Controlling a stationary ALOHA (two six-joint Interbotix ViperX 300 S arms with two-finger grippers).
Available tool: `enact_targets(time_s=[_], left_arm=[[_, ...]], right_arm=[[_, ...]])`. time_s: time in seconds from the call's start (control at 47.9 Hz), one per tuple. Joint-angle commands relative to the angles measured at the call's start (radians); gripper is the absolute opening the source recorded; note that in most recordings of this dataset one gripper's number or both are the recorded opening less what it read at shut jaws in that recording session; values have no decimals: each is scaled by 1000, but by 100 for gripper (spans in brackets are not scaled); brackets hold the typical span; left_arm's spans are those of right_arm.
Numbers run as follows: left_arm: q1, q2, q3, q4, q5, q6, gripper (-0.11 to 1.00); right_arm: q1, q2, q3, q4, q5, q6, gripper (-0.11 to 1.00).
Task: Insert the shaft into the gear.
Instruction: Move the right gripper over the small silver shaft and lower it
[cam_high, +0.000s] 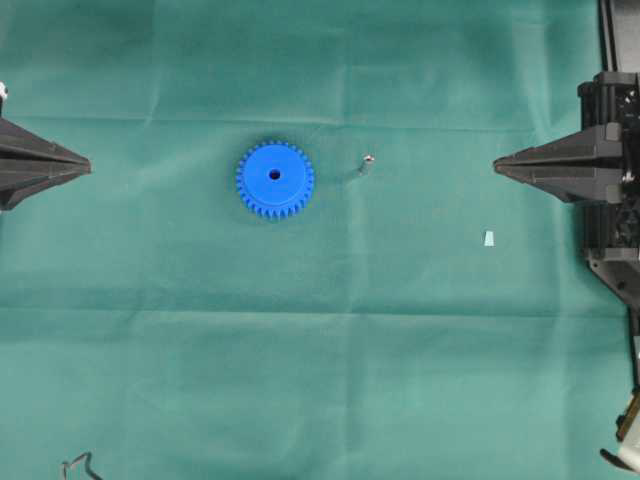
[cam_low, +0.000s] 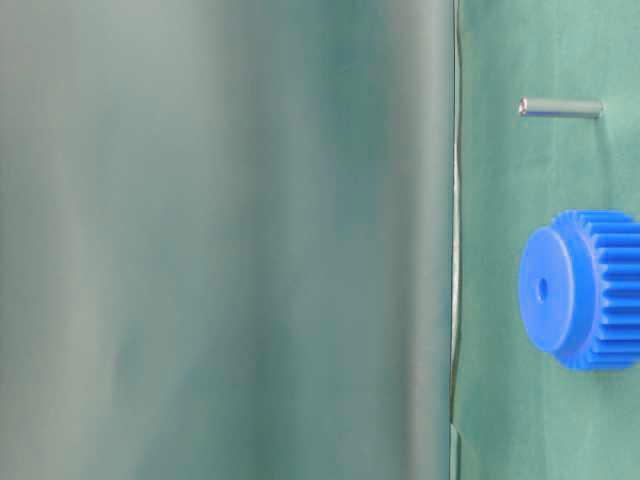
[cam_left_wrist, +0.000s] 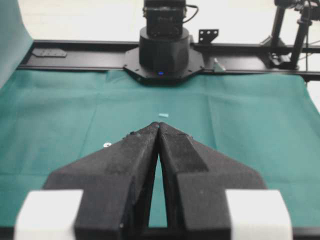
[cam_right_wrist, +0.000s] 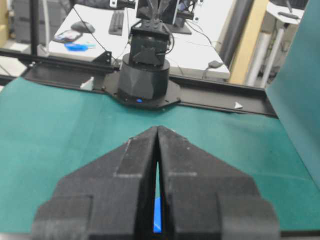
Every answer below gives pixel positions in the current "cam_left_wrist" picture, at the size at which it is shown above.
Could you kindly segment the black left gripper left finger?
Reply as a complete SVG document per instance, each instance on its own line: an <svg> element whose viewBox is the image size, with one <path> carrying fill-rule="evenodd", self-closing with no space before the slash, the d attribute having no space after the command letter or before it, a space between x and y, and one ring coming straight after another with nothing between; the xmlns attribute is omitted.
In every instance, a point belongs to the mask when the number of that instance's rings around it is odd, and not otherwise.
<svg viewBox="0 0 320 240"><path fill-rule="evenodd" d="M74 231L78 240L129 240L148 226L159 123L51 172L45 190L83 191Z"/></svg>

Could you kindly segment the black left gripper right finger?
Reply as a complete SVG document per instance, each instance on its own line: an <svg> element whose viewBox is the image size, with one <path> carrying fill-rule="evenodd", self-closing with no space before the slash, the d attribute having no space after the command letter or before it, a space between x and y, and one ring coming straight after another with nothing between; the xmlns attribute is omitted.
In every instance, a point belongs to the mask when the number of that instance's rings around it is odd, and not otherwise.
<svg viewBox="0 0 320 240"><path fill-rule="evenodd" d="M160 161L168 225L182 232L229 232L226 189L265 189L261 175L164 122Z"/></svg>

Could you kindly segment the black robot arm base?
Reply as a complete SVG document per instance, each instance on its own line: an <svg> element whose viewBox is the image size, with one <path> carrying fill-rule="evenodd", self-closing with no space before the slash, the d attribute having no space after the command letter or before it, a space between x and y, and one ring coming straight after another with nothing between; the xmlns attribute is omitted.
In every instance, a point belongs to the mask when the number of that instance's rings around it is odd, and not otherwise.
<svg viewBox="0 0 320 240"><path fill-rule="evenodd" d="M184 27L186 1L145 0L142 13L146 25L138 47L125 53L125 71L144 84L173 85L204 70L202 54L191 48Z"/></svg>

